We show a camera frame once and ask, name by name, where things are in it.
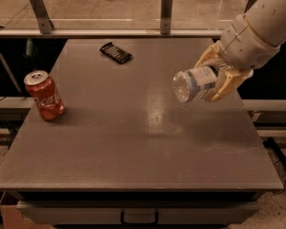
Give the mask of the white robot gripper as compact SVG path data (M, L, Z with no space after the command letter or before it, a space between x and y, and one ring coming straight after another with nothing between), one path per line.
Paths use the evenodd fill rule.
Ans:
M235 68L219 70L215 85L208 91L205 99L216 102L233 93L254 74L251 69L263 67L279 49L279 46L268 43L258 35L245 14L238 15L221 34L220 41L217 40L202 53L194 65L196 68L206 65L221 66L226 62Z

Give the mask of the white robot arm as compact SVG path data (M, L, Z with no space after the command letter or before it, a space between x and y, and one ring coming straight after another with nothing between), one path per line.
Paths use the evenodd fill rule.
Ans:
M257 0L237 16L195 64L218 68L215 85L196 97L217 101L263 67L286 41L286 0Z

